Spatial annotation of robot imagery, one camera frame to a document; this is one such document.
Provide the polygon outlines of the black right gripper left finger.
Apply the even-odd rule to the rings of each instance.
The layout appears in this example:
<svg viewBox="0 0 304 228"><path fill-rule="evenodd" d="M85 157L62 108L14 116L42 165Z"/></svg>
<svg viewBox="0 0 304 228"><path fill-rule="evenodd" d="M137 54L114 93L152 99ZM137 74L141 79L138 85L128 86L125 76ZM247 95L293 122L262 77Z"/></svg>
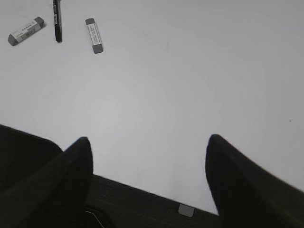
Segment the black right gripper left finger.
<svg viewBox="0 0 304 228"><path fill-rule="evenodd" d="M0 193L2 228L83 228L93 174L91 144L75 141Z"/></svg>

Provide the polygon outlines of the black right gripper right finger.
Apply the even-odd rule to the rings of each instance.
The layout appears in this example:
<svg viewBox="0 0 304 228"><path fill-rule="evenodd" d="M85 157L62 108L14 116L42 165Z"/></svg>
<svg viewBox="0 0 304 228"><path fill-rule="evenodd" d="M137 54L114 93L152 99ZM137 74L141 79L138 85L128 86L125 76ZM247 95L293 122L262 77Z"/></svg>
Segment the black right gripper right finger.
<svg viewBox="0 0 304 228"><path fill-rule="evenodd" d="M205 174L224 228L302 228L304 193L269 173L218 134Z"/></svg>

